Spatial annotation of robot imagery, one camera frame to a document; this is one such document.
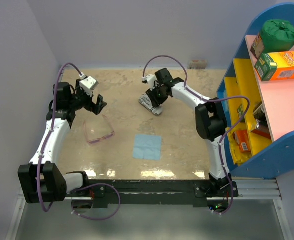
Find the light blue cleaning cloth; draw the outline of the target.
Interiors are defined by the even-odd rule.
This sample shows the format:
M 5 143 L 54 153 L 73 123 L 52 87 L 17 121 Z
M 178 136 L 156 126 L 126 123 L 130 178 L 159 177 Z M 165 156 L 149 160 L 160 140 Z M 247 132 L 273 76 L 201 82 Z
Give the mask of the light blue cleaning cloth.
M 132 157 L 141 160 L 159 161 L 161 158 L 161 136 L 136 134 Z

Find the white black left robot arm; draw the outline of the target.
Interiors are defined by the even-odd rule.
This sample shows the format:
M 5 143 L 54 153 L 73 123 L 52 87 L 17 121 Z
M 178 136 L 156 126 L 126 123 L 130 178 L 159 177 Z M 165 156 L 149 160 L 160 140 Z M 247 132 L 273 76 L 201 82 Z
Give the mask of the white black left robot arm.
M 46 127 L 36 153 L 28 164 L 18 168 L 18 178 L 27 203 L 61 202 L 74 191 L 85 196 L 90 191 L 83 171 L 62 175 L 57 167 L 63 141 L 70 131 L 76 111 L 85 109 L 98 115 L 106 106 L 101 95 L 93 102 L 93 90 L 98 82 L 88 76 L 76 80 L 75 87 L 67 82 L 53 85 L 53 100 L 49 103 Z

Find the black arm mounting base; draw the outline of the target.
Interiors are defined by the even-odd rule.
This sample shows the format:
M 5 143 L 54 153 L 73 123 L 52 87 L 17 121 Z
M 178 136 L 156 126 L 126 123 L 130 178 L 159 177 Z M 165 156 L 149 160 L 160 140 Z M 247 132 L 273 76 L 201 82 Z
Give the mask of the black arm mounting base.
M 239 196 L 236 182 L 215 188 L 210 180 L 94 180 L 86 182 L 88 189 L 74 190 L 66 195 L 72 200 L 92 200 L 93 207 L 105 209 L 108 205 L 191 205 L 205 208 L 231 194 Z

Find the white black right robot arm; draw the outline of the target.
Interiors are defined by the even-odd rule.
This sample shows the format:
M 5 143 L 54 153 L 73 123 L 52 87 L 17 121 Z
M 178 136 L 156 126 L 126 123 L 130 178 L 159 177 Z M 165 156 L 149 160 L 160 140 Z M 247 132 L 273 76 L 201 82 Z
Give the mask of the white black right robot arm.
M 210 99 L 189 88 L 186 81 L 173 78 L 166 68 L 154 75 L 143 76 L 142 83 L 147 84 L 149 89 L 140 96 L 139 103 L 153 115 L 162 113 L 162 105 L 168 97 L 182 101 L 194 111 L 196 131 L 205 140 L 209 154 L 209 189 L 214 196 L 222 196 L 231 181 L 224 149 L 227 121 L 222 103 L 217 98 Z

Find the printed glasses case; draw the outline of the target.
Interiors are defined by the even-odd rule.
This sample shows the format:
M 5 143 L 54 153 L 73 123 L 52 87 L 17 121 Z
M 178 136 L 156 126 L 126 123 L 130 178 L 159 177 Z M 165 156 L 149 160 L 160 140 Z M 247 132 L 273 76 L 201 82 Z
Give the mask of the printed glasses case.
M 145 93 L 139 97 L 138 103 L 154 116 L 159 116 L 162 114 L 162 107 L 153 107 L 150 98 Z

